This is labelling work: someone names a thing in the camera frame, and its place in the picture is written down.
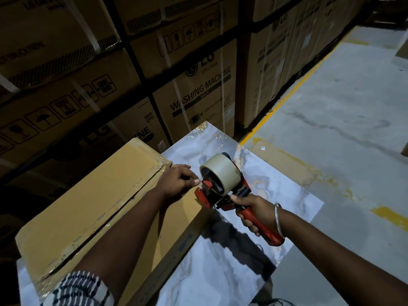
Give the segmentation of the person's left hand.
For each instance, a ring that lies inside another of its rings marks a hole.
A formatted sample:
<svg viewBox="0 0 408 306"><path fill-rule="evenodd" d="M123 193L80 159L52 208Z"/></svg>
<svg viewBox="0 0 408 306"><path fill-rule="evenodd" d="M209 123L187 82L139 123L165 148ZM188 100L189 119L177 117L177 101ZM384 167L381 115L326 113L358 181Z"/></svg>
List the person's left hand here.
<svg viewBox="0 0 408 306"><path fill-rule="evenodd" d="M189 176L193 178L199 177L191 170L191 166L187 164L173 164L169 162L158 180L154 190L163 203L178 198L192 188L182 188L181 176Z"/></svg>

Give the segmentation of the person's right hand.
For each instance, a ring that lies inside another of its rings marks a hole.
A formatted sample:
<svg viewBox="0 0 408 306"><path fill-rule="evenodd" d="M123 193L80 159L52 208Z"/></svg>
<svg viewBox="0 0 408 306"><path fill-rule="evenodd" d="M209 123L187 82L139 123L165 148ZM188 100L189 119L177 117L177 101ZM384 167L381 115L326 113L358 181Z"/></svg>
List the person's right hand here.
<svg viewBox="0 0 408 306"><path fill-rule="evenodd" d="M279 236L280 239L283 239L283 233L279 233L276 215L278 208L275 204L267 201L258 195L249 194L246 197L231 195L231 200L236 205L246 206L246 210L251 208L254 215L263 226L268 227L270 231L274 232L274 235ZM249 229L256 236L261 237L261 232L264 232L263 229L260 229L251 219L247 218L242 211L236 209L236 215L241 219L242 224Z"/></svg>

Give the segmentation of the red tape dispenser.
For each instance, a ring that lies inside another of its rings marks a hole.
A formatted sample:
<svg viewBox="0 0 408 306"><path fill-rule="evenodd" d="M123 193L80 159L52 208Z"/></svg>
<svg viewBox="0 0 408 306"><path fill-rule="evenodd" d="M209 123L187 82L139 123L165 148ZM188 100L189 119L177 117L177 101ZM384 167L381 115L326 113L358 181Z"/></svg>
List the red tape dispenser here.
<svg viewBox="0 0 408 306"><path fill-rule="evenodd" d="M246 206L236 205L234 202L232 202L231 194L246 197L251 193L251 188L247 181L245 180L243 174L241 185L237 186L235 189L233 189L233 191L230 191L225 196L217 195L215 192L211 190L211 188L212 183L210 181L202 179L201 185L198 186L194 192L198 202L201 204L202 207L221 209L223 211L231 211L233 209L235 210L238 209L242 211L242 214L244 214L247 218L251 219L251 221L253 221L260 229L264 230L264 232L261 232L262 237L270 246L278 247L284 243L283 239L280 239L279 236L274 235L273 231L270 231L268 227L263 226L263 224L258 221L251 208L246 210Z"/></svg>

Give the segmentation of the plain brown cardboard box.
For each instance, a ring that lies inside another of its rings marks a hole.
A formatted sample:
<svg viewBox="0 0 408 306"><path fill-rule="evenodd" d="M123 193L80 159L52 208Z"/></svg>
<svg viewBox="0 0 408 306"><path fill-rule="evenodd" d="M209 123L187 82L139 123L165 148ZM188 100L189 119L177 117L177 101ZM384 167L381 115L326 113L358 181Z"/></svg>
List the plain brown cardboard box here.
<svg viewBox="0 0 408 306"><path fill-rule="evenodd" d="M25 224L15 240L21 306L40 306L92 246L151 190L168 160L132 139ZM118 306L146 306L196 241L213 209L189 190L155 217Z"/></svg>

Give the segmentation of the person's right forearm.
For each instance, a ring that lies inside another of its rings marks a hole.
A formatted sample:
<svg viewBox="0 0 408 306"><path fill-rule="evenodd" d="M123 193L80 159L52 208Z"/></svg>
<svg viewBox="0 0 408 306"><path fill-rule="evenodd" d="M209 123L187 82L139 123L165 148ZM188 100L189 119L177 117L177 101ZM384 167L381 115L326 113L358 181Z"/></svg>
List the person's right forearm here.
<svg viewBox="0 0 408 306"><path fill-rule="evenodd" d="M283 235L303 253L349 306L408 306L408 284L280 208Z"/></svg>

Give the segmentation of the person's left forearm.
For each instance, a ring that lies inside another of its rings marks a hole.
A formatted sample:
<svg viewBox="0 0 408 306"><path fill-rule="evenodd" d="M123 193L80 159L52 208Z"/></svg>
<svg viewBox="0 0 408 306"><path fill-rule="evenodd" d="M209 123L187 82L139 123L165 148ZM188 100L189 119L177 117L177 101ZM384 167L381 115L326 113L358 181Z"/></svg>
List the person's left forearm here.
<svg viewBox="0 0 408 306"><path fill-rule="evenodd" d="M140 258L149 230L163 205L181 197L183 190L155 187L122 216L82 258L74 271L98 276L120 300Z"/></svg>

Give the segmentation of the beige packing tape roll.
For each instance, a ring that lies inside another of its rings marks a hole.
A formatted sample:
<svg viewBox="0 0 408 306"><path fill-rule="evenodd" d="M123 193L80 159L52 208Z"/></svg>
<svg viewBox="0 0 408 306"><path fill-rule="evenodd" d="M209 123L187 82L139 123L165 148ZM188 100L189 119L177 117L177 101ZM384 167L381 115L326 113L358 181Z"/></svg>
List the beige packing tape roll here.
<svg viewBox="0 0 408 306"><path fill-rule="evenodd" d="M227 153L217 153L200 165L203 180L212 183L211 190L225 196L242 183L242 173Z"/></svg>

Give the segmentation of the stack of printed appliance cartons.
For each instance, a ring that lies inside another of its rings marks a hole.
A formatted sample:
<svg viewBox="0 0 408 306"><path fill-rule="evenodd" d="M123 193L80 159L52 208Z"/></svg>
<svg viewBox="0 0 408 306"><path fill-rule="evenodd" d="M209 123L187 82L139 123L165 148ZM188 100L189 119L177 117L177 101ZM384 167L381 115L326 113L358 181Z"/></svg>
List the stack of printed appliance cartons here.
<svg viewBox="0 0 408 306"><path fill-rule="evenodd" d="M54 201L132 138L232 136L368 0L0 0L0 194Z"/></svg>

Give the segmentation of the silver metal bangle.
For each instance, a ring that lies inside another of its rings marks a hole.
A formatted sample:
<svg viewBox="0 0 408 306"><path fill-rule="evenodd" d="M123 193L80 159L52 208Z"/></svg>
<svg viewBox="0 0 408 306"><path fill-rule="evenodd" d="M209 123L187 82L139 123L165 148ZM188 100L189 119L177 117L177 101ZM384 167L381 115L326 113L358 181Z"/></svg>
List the silver metal bangle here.
<svg viewBox="0 0 408 306"><path fill-rule="evenodd" d="M282 207L281 207L280 203L278 203L278 202L276 202L274 204L274 207L275 207L275 221L276 221L276 227L277 227L277 230L278 230L278 234L283 240L285 240L285 236L283 235L283 231L282 231L280 223L279 223L279 215L278 215L278 210L280 208L282 208Z"/></svg>

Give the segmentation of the striped shirt sleeve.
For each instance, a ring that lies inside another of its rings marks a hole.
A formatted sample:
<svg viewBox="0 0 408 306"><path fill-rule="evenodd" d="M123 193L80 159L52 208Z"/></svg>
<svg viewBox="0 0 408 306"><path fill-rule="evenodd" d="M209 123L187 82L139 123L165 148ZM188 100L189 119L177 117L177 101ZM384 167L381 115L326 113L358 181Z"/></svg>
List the striped shirt sleeve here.
<svg viewBox="0 0 408 306"><path fill-rule="evenodd" d="M115 300L97 275L75 271L66 275L40 306L114 306Z"/></svg>

